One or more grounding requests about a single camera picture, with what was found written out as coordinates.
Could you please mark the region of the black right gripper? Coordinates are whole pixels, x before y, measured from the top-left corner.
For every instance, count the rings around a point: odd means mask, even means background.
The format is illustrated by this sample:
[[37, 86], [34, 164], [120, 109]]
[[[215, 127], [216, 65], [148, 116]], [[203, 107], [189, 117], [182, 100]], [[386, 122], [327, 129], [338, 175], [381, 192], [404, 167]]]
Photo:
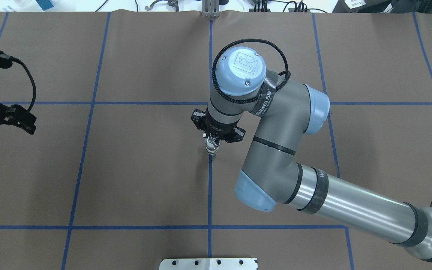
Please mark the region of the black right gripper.
[[241, 142], [245, 138], [246, 131], [237, 126], [238, 121], [230, 124], [216, 121], [209, 111], [194, 109], [190, 119], [200, 131], [207, 135], [212, 135], [217, 141], [226, 143]]

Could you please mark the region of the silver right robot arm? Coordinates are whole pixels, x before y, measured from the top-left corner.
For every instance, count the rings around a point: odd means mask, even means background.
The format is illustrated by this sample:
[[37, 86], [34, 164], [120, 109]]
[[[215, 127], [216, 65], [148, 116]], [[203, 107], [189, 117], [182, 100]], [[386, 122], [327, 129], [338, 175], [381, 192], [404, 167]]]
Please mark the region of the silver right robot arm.
[[295, 162], [302, 136], [317, 133], [326, 121], [329, 98], [307, 84], [290, 81], [285, 57], [285, 70], [274, 72], [257, 51], [239, 44], [229, 44], [216, 55], [206, 110], [195, 109], [191, 116], [204, 132], [210, 155], [216, 154], [221, 141], [243, 140], [245, 130], [238, 122], [244, 112], [261, 118], [235, 196], [259, 211], [270, 212], [281, 203], [332, 219], [432, 263], [432, 202], [417, 207], [395, 201]]

